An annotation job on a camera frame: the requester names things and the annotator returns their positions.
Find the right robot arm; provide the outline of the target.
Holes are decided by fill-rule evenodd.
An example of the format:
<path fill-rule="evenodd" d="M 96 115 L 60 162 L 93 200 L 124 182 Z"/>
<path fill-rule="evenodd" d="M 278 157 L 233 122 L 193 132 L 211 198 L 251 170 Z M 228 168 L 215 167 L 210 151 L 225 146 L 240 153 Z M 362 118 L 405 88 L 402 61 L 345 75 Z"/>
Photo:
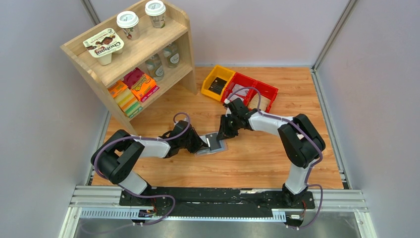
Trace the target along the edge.
<path fill-rule="evenodd" d="M 282 200 L 288 207 L 302 202 L 302 194 L 308 189 L 309 174 L 314 165 L 322 160 L 325 141 L 305 114 L 280 117 L 259 109 L 250 110 L 240 99 L 225 100 L 227 111 L 220 117 L 217 140 L 238 136 L 247 129 L 279 136 L 285 153 L 291 162 L 288 179 L 283 185 Z"/>

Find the dark grey credit card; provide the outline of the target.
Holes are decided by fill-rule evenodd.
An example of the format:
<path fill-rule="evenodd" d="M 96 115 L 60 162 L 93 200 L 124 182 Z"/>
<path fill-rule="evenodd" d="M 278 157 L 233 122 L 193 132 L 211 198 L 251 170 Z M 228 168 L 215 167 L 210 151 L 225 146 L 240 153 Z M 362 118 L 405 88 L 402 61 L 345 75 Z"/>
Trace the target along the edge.
<path fill-rule="evenodd" d="M 205 135 L 205 139 L 209 146 L 209 150 L 212 153 L 220 152 L 224 148 L 220 140 L 216 139 L 216 136 L 217 136 L 217 132 L 213 132 L 213 133 L 209 133 Z"/>

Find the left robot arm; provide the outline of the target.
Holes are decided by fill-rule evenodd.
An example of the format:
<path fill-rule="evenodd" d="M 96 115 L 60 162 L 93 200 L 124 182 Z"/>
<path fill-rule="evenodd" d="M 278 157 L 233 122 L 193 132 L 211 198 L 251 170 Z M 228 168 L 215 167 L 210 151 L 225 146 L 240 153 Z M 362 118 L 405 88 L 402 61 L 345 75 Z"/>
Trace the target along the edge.
<path fill-rule="evenodd" d="M 132 193 L 132 199 L 141 206 L 151 199 L 149 184 L 133 168 L 140 158 L 170 158 L 181 149 L 194 154 L 207 149 L 208 144 L 188 121 L 180 120 L 173 130 L 157 138 L 139 137 L 120 129 L 91 157 L 95 172 Z"/>

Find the beige card holder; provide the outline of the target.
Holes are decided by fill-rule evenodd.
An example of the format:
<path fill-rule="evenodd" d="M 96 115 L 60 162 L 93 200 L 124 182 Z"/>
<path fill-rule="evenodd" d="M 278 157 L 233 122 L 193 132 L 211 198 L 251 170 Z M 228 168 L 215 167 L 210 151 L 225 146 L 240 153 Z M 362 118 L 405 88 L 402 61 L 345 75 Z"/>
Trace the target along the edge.
<path fill-rule="evenodd" d="M 217 140 L 217 132 L 208 133 L 205 135 L 201 135 L 200 138 L 203 142 L 207 144 L 207 147 L 202 147 L 198 152 L 194 155 L 196 157 L 211 155 L 219 152 L 226 151 L 227 143 L 225 140 Z"/>

